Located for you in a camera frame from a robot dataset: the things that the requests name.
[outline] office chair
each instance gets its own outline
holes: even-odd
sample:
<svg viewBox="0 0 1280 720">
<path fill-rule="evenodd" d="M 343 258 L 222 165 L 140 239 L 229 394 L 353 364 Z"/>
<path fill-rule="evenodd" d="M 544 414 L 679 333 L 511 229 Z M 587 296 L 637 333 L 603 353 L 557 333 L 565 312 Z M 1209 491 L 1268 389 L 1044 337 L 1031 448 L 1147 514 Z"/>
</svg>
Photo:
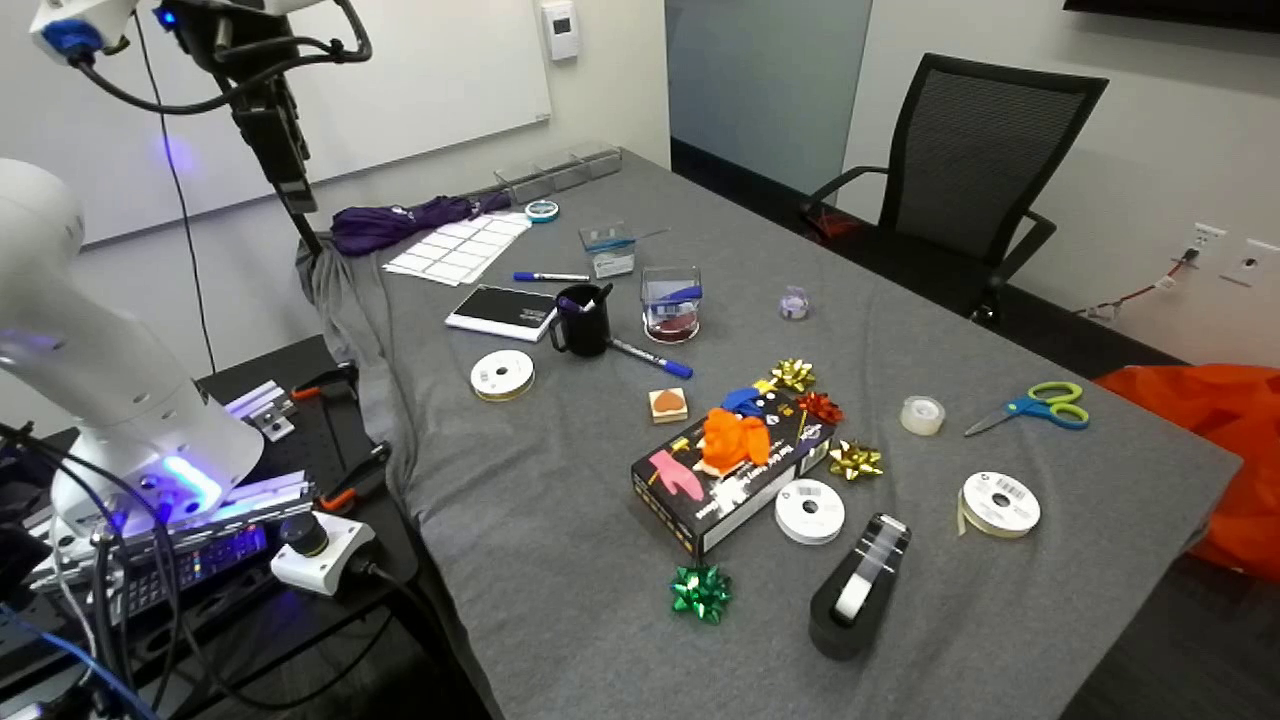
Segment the office chair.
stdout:
<svg viewBox="0 0 1280 720">
<path fill-rule="evenodd" d="M 839 258 L 980 326 L 999 289 L 1058 233 L 1031 202 L 1069 157 L 1109 81 L 923 57 L 902 107 L 888 168 L 856 165 L 802 206 Z M 828 198 L 886 172 L 882 223 L 836 243 Z"/>
</svg>

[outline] floor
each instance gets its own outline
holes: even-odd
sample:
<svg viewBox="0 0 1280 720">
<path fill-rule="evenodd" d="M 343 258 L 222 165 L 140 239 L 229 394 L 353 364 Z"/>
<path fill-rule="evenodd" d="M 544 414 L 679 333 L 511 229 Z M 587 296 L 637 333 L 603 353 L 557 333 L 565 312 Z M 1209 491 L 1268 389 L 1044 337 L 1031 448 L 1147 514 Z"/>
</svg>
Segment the floor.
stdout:
<svg viewBox="0 0 1280 720">
<path fill-rule="evenodd" d="M 795 193 L 713 162 L 678 143 L 678 172 L 786 223 L 795 229 Z M 1127 345 L 1098 345 L 1092 370 L 1121 370 L 1131 361 Z M 353 627 L 284 671 L 252 684 L 255 702 L 287 702 L 326 684 L 360 645 L 368 627 Z M 454 688 L 417 645 L 393 625 L 375 651 L 316 705 L 284 715 L 457 715 Z M 245 715 L 237 705 L 222 705 L 209 715 Z M 1153 592 L 1143 614 L 1109 651 L 1109 660 L 1082 688 L 1069 720 L 1200 720 L 1200 715 L 1280 715 L 1280 587 L 1254 583 L 1218 566 L 1183 557 Z"/>
</svg>

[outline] blue scissors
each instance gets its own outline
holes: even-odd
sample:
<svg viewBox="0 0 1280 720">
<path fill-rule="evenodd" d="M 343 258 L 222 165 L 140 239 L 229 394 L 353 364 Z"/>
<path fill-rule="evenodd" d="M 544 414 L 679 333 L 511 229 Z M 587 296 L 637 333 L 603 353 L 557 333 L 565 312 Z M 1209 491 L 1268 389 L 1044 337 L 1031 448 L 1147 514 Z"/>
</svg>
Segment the blue scissors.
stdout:
<svg viewBox="0 0 1280 720">
<path fill-rule="evenodd" d="M 1005 403 L 1005 417 L 972 424 L 965 436 L 980 436 L 980 431 L 999 428 L 1016 417 L 1039 417 L 1058 428 L 1082 431 L 1082 428 L 1087 428 L 1087 409 L 1082 403 L 1082 397 L 1084 397 L 1084 389 L 1072 381 L 1031 386 L 1027 397 L 1016 397 Z"/>
</svg>

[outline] marker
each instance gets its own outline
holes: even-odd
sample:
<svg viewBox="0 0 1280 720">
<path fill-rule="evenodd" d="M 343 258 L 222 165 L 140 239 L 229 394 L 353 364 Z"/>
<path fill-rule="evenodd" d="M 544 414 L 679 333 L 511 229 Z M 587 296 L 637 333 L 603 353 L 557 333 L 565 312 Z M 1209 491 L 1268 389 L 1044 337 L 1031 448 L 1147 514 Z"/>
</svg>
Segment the marker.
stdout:
<svg viewBox="0 0 1280 720">
<path fill-rule="evenodd" d="M 679 364 L 679 361 L 652 358 L 652 353 L 644 353 L 644 350 L 637 350 L 637 345 L 623 345 L 623 339 L 615 339 L 615 337 L 614 337 L 608 345 L 622 350 L 623 358 L 637 358 L 642 364 L 652 364 L 652 370 L 670 374 L 670 375 L 694 381 L 694 370 Z"/>
<path fill-rule="evenodd" d="M 591 283 L 586 273 L 511 273 L 518 283 Z"/>
</svg>

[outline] white wall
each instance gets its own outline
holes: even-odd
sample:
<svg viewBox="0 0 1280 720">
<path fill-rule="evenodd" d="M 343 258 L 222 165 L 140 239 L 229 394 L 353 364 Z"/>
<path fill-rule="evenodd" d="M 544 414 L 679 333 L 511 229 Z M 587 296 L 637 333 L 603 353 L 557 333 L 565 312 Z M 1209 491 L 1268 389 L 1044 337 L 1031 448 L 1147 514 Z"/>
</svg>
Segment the white wall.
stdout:
<svg viewBox="0 0 1280 720">
<path fill-rule="evenodd" d="M 1113 81 L 1036 206 L 1062 233 L 1016 283 L 1066 309 L 1101 303 L 1156 279 L 1209 222 L 1228 243 L 1113 326 L 1197 364 L 1280 364 L 1280 258 L 1254 289 L 1222 279 L 1245 235 L 1280 239 L 1280 37 L 1078 15 L 1062 0 L 878 5 L 848 165 L 886 165 L 922 51 Z M 882 210 L 878 193 L 845 206 Z"/>
<path fill-rule="evenodd" d="M 552 70 L 548 124 L 333 181 L 321 187 L 316 223 L 327 223 L 327 215 L 348 206 L 411 206 L 484 187 L 493 186 L 496 168 L 534 168 L 591 143 L 623 143 L 655 165 L 670 165 L 664 5 L 575 0 L 575 13 L 586 57 Z M 78 130 L 78 119 L 52 119 L 50 133 L 91 130 Z M 252 361 L 321 327 L 291 277 L 296 233 L 274 202 L 200 215 L 197 243 L 222 364 Z M 104 303 L 147 319 L 193 375 L 209 374 L 179 229 L 95 243 L 81 258 L 78 277 Z M 37 420 L 37 428 L 68 424 L 62 409 L 44 403 L 3 374 L 0 420 Z"/>
<path fill-rule="evenodd" d="M 672 135 L 795 193 L 839 172 L 871 0 L 670 0 Z"/>
</svg>

